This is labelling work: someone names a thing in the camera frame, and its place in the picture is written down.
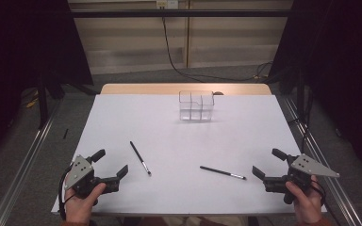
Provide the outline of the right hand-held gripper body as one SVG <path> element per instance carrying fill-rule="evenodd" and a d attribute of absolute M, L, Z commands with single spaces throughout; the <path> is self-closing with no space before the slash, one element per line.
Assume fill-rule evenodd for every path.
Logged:
<path fill-rule="evenodd" d="M 290 181 L 298 186 L 303 192 L 312 187 L 311 176 L 324 176 L 338 178 L 339 174 L 320 162 L 302 153 L 301 155 L 292 156 L 288 154 L 285 160 L 288 164 L 288 173 L 281 177 L 267 177 L 265 175 L 263 185 L 267 192 L 283 193 L 284 203 L 292 204 L 295 196 L 286 188 L 286 182 Z"/>

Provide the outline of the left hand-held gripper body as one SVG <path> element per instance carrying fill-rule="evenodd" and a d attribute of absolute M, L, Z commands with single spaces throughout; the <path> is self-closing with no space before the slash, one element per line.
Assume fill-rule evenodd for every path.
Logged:
<path fill-rule="evenodd" d="M 67 181 L 64 190 L 72 188 L 75 191 L 75 196 L 80 199 L 87 198 L 92 190 L 101 183 L 106 185 L 104 194 L 118 192 L 120 181 L 115 177 L 100 178 L 94 175 L 93 163 L 90 162 L 90 156 L 85 158 L 78 155 L 68 173 Z"/>

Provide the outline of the black pen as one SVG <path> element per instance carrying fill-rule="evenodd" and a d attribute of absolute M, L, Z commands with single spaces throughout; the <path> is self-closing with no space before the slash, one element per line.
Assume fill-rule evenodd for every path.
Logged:
<path fill-rule="evenodd" d="M 137 147 L 135 146 L 135 144 L 132 141 L 129 141 L 132 149 L 134 150 L 134 153 L 137 155 L 139 161 L 141 162 L 141 164 L 143 165 L 145 171 L 147 172 L 147 174 L 149 176 L 152 176 L 152 172 L 149 170 L 148 166 L 146 165 L 145 161 L 143 160 L 142 156 L 140 155 Z"/>
<path fill-rule="evenodd" d="M 205 166 L 200 166 L 199 168 L 200 168 L 201 170 L 207 170 L 207 171 L 211 171 L 211 172 L 215 172 L 215 173 L 227 175 L 227 176 L 234 177 L 234 178 L 238 178 L 238 179 L 241 179 L 241 180 L 244 180 L 244 181 L 247 180 L 247 178 L 246 178 L 245 176 L 237 175 L 237 174 L 232 173 L 232 172 L 223 171 L 223 170 L 220 170 L 220 169 L 213 169 L 213 168 L 205 167 Z"/>

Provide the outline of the clear acrylic organizer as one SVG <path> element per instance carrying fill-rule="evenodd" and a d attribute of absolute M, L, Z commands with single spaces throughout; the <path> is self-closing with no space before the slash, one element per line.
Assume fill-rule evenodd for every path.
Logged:
<path fill-rule="evenodd" d="M 178 94 L 181 121 L 210 121 L 214 109 L 211 90 L 181 90 Z"/>

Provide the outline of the person's left hand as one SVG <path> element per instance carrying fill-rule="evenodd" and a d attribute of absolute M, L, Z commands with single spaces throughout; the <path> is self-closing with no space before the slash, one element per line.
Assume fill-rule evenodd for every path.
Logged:
<path fill-rule="evenodd" d="M 105 188 L 106 185 L 104 183 L 99 184 L 85 199 L 77 198 L 75 196 L 75 191 L 72 188 L 67 190 L 65 192 L 66 219 L 64 221 L 85 222 L 90 224 L 92 207 Z"/>

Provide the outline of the person's right hand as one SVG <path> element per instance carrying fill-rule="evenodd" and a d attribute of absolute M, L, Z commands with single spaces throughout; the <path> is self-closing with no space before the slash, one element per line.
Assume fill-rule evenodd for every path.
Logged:
<path fill-rule="evenodd" d="M 286 188 L 295 196 L 294 210 L 297 223 L 316 222 L 322 218 L 321 195 L 310 188 L 303 192 L 292 182 L 286 182 Z"/>

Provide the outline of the black stand leg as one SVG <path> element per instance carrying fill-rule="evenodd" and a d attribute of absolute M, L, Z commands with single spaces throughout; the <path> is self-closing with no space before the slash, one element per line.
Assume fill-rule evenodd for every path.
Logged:
<path fill-rule="evenodd" d="M 40 107 L 40 125 L 39 128 L 42 129 L 47 123 L 49 118 L 48 105 L 46 99 L 46 88 L 43 81 L 43 76 L 40 75 L 38 79 L 38 100 Z"/>

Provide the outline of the light wooden table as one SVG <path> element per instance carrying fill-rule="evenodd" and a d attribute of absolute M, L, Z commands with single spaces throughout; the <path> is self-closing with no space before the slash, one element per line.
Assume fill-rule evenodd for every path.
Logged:
<path fill-rule="evenodd" d="M 181 90 L 209 90 L 223 95 L 271 95 L 265 84 L 236 83 L 150 83 L 105 84 L 102 94 L 177 94 Z"/>

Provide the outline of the black curtain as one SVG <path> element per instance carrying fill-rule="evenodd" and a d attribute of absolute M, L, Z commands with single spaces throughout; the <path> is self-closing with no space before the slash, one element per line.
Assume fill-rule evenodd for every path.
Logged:
<path fill-rule="evenodd" d="M 0 0 L 0 141 L 25 89 L 62 83 L 93 83 L 68 0 Z"/>
<path fill-rule="evenodd" d="M 293 0 L 270 78 L 304 78 L 362 161 L 362 0 Z"/>

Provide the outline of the black horizontal metal bar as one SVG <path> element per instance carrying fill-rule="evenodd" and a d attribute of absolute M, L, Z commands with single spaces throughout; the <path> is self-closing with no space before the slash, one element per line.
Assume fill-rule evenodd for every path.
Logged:
<path fill-rule="evenodd" d="M 288 17 L 286 9 L 72 9 L 75 18 L 153 18 L 153 17 Z"/>

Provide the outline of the aluminium floor rail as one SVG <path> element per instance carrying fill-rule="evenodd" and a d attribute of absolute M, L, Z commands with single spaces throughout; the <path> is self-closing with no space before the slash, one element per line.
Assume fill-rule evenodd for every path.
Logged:
<path fill-rule="evenodd" d="M 288 112 L 291 127 L 299 132 L 300 137 L 297 139 L 297 143 L 300 151 L 329 167 L 329 163 L 317 140 L 309 131 L 307 125 L 299 119 L 296 104 L 289 97 L 285 98 L 282 104 Z M 320 182 L 326 190 L 325 207 L 335 224 L 337 226 L 362 226 L 362 220 L 339 179 L 321 177 Z"/>
<path fill-rule="evenodd" d="M 46 123 L 41 129 L 38 130 L 37 134 L 35 135 L 35 138 L 22 162 L 22 165 L 17 170 L 16 175 L 11 181 L 7 192 L 0 201 L 0 226 L 5 226 L 8 221 L 8 217 L 14 207 L 14 204 L 17 202 L 21 190 L 24 187 L 25 179 L 30 172 L 31 166 L 34 164 L 41 150 L 43 142 L 49 134 L 53 120 L 58 113 L 58 109 L 60 108 L 61 103 L 61 100 L 54 101 L 52 109 L 49 111 L 49 116 Z"/>

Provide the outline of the white wall outlet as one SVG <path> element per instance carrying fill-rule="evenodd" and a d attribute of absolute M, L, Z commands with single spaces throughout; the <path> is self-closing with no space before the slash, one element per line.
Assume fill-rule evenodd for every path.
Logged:
<path fill-rule="evenodd" d="M 157 9 L 178 9 L 178 0 L 156 0 Z"/>

